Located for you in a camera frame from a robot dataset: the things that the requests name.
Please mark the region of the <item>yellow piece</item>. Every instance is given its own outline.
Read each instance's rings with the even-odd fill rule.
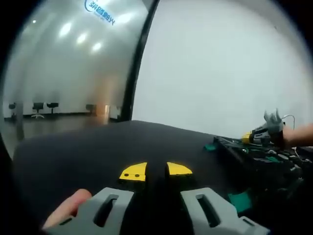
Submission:
[[[192,171],[183,165],[169,163],[169,162],[167,162],[167,165],[168,165],[170,175],[192,174]]]
[[[123,170],[119,178],[121,180],[146,181],[146,165],[147,163],[131,165],[130,167]]]
[[[242,143],[250,143],[250,135],[252,131],[245,133],[245,135],[241,138]]]

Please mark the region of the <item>black table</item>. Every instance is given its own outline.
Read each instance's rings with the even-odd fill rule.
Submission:
[[[204,145],[213,135],[142,121],[114,123],[88,130],[33,138],[16,149],[14,177],[38,223],[79,188],[92,194],[114,187],[121,172],[148,162],[149,206],[145,223],[162,231],[166,216],[166,162],[182,164],[194,173],[199,187],[223,197],[234,192],[215,151]]]

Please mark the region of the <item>green part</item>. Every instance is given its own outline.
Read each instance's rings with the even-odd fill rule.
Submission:
[[[214,151],[214,150],[216,150],[216,146],[213,145],[213,144],[206,144],[206,145],[204,146],[204,148],[205,148],[207,151]]]
[[[280,161],[277,160],[275,157],[266,157],[268,160],[270,160],[273,163],[279,163]]]
[[[237,212],[244,212],[252,207],[252,202],[248,194],[248,190],[239,194],[229,194],[228,195],[231,204],[235,206]]]

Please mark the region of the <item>blue logo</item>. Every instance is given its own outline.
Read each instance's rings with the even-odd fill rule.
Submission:
[[[85,9],[88,12],[94,12],[95,15],[100,17],[100,19],[107,21],[112,25],[115,24],[113,17],[98,4],[98,0],[85,0]]]

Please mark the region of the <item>gray plastic part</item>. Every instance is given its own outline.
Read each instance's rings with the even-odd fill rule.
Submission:
[[[195,235],[265,235],[270,231],[246,217],[239,218],[236,208],[210,188],[180,192],[192,221]],[[210,223],[199,203],[203,199],[218,225]]]
[[[46,229],[46,232],[53,235],[118,235],[125,210],[133,195],[134,192],[131,191],[104,188],[79,207],[76,217],[69,217],[60,224]],[[104,227],[99,227],[93,220],[101,206],[111,199],[116,201]]]

